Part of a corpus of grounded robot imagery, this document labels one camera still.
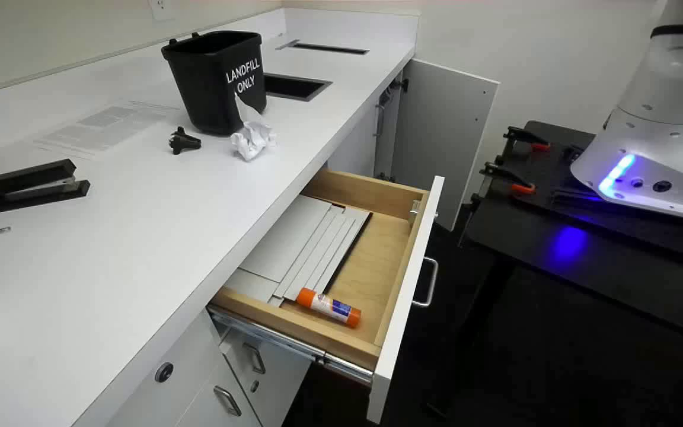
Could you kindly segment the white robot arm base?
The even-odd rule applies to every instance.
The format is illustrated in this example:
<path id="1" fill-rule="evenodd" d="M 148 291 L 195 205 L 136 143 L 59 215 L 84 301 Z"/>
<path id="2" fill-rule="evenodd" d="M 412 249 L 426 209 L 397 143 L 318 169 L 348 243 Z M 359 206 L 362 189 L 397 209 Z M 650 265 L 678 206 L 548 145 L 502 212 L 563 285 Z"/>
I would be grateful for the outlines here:
<path id="1" fill-rule="evenodd" d="M 602 201 L 683 219 L 683 0 L 666 0 L 629 88 L 570 173 Z"/>

